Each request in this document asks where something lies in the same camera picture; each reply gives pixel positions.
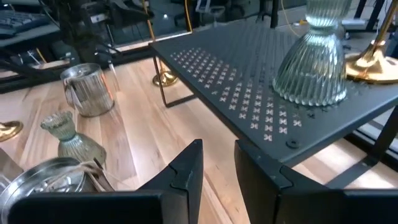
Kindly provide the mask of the ribbed clear glass candle holder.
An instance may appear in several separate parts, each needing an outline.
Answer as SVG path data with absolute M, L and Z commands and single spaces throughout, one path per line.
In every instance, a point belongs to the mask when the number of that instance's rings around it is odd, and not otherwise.
M 40 127 L 59 140 L 58 157 L 72 157 L 81 162 L 96 159 L 101 165 L 105 163 L 105 148 L 76 131 L 71 111 L 59 111 L 44 118 Z
M 345 52 L 336 35 L 352 0 L 307 0 L 309 30 L 290 48 L 272 86 L 300 105 L 326 106 L 346 97 Z

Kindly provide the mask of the short gold candlestick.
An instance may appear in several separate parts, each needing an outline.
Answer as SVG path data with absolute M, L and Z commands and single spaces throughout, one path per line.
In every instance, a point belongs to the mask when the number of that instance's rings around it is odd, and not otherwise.
M 7 141 L 20 133 L 24 127 L 21 121 L 0 122 L 0 142 Z

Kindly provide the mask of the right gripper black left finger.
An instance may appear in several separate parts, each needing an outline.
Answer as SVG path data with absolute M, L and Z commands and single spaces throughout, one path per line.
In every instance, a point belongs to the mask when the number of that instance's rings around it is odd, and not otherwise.
M 203 141 L 192 141 L 135 191 L 42 193 L 17 201 L 8 224 L 197 224 Z

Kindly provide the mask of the dark computer keyboard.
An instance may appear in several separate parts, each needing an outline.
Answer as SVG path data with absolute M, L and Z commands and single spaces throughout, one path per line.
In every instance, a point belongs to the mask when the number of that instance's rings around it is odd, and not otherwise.
M 50 19 L 43 14 L 0 10 L 0 39 L 10 39 L 21 32 L 49 23 Z

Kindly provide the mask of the tall gold candlestick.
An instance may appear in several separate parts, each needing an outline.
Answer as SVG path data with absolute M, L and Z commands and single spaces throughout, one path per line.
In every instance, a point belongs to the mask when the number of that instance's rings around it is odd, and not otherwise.
M 141 3 L 144 8 L 144 12 L 149 16 L 149 11 L 146 6 L 146 0 L 141 0 Z M 152 42 L 156 42 L 157 39 L 154 35 L 150 18 L 147 20 L 147 26 L 149 28 L 149 33 L 150 33 Z M 173 75 L 171 70 L 164 67 L 164 64 L 162 63 L 161 59 L 157 59 L 157 57 L 155 57 L 154 64 L 158 65 L 158 68 L 156 68 L 156 72 L 159 73 L 152 79 L 152 83 L 155 86 L 161 86 L 161 85 L 162 86 L 170 86 L 177 82 L 177 77 Z
M 360 54 L 345 56 L 347 78 L 367 83 L 398 83 L 398 59 L 383 53 L 385 36 L 397 8 L 398 0 L 392 0 L 376 39 Z

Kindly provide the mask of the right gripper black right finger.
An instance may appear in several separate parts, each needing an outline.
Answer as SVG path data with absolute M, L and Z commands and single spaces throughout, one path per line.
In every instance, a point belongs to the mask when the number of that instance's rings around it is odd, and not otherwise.
M 398 224 L 398 190 L 330 189 L 243 140 L 234 161 L 251 224 Z

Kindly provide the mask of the clear glass jar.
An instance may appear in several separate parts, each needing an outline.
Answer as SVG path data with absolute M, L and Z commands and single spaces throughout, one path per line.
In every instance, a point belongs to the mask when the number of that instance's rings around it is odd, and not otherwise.
M 97 160 L 81 162 L 72 157 L 56 157 L 16 177 L 0 194 L 0 209 L 10 207 L 31 194 L 113 190 Z
M 75 65 L 64 70 L 60 78 L 68 105 L 78 110 L 81 116 L 95 117 L 113 108 L 113 96 L 98 64 Z

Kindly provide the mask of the black perforated metal shelf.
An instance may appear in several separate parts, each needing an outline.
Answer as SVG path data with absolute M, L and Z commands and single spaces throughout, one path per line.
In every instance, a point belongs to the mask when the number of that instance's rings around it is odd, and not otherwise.
M 380 114 L 398 110 L 398 85 L 348 81 L 338 104 L 292 103 L 271 81 L 294 42 L 291 34 L 235 22 L 151 48 L 193 96 L 264 154 L 330 187 L 398 188 L 398 172 L 381 162 L 381 146 L 358 149 L 345 141 Z

